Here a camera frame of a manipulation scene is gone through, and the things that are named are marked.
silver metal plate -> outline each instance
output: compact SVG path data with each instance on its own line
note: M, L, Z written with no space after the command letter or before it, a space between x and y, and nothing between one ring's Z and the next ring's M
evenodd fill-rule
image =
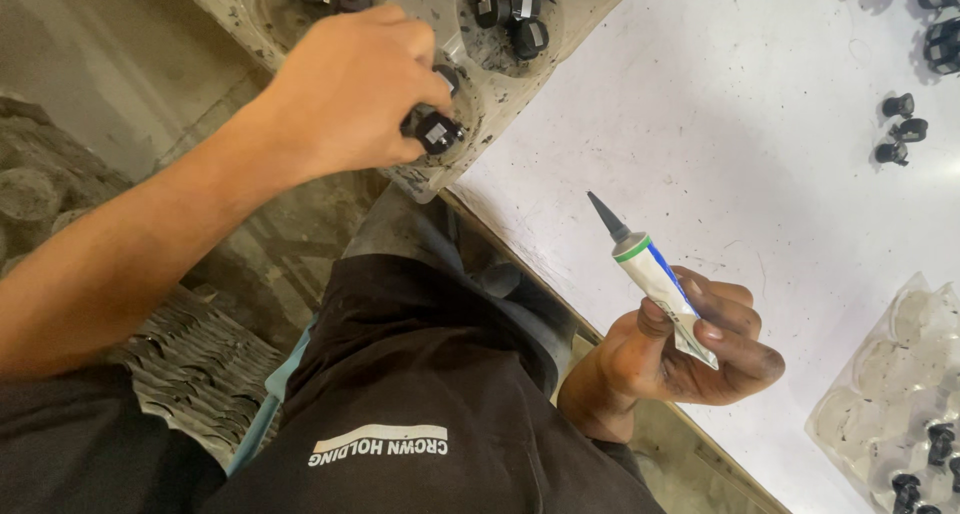
M534 11L534 0L523 0L523 4L520 6L520 17L522 19L529 19L530 14Z
M544 35L540 32L540 25L537 23L530 24L530 33L534 36L534 47L539 49L544 45Z
M430 132L426 134L426 140L430 141L431 145L437 144L437 141L447 134L447 128L443 124L437 124L430 129Z

fingernail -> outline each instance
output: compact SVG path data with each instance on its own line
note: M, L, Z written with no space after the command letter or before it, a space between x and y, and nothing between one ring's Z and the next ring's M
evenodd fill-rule
M703 335L711 338L714 341L720 341L723 339L723 331L716 326L716 324L711 323L710 321L701 319L703 321Z
M700 289L700 285L697 285L696 281L694 281L693 279L690 279L689 277L685 277L684 279L687 279L690 282L689 286L690 286L691 293L693 293L694 295L697 295L698 297L702 296L704 292Z

blue label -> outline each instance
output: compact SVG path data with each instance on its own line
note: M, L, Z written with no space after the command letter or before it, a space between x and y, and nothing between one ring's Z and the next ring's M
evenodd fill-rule
M687 298L687 293L683 291L683 287L680 287L680 282L677 280L677 275L673 273L670 265L666 264L664 256L660 254L660 250L657 249L657 246L654 246L653 241L651 241L650 245L647 246L647 250L650 250L650 253L654 256L654 260L657 262L657 264L659 264L660 267L663 268L663 271L670 276L670 280L673 281L673 284L677 287L677 290L686 301L686 304L690 306L690 309L693 309L693 304L690 303L690 299ZM693 309L693 315L695 315L697 319L700 319L700 314L697 313L696 309Z

finger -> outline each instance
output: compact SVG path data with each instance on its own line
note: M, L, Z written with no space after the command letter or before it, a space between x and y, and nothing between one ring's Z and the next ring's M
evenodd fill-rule
M370 9L357 13L356 16L378 25L392 25L404 21L407 18L407 14L403 11L403 8L396 4L383 4L377 7L371 7Z
M678 281L686 293L686 298L693 304L693 309L704 319L752 340L761 335L761 315L750 307L704 291L700 284L690 277L682 277Z
M433 54L436 52L437 38L430 25L424 21L403 21L390 27L394 40L427 71L433 67Z
M424 145L417 139L399 136L390 144L387 156L392 166L399 165L400 163L409 163L425 153Z
M693 333L723 364L724 378L738 395L728 402L755 394L784 374L784 358L779 352L760 342L744 336L730 335L716 324L703 319L693 325Z
M440 114L449 117L452 114L450 88L447 82L429 69L413 71L416 103L426 103L436 108Z
M693 272L689 268L682 266L671 266L670 268L678 277L690 277L696 281L701 288L714 293L714 295L740 302L747 307L754 307L754 295L743 285L724 283L723 281L710 281L705 275Z

white stripe print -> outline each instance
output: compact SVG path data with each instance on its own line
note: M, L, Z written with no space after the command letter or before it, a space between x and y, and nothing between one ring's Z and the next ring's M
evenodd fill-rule
M447 440L447 429L439 425L385 425L382 423L368 423L354 431L338 435L325 441L317 441L313 447L314 453L323 453L329 450L349 445L359 439L385 439L399 441L407 439L440 439Z

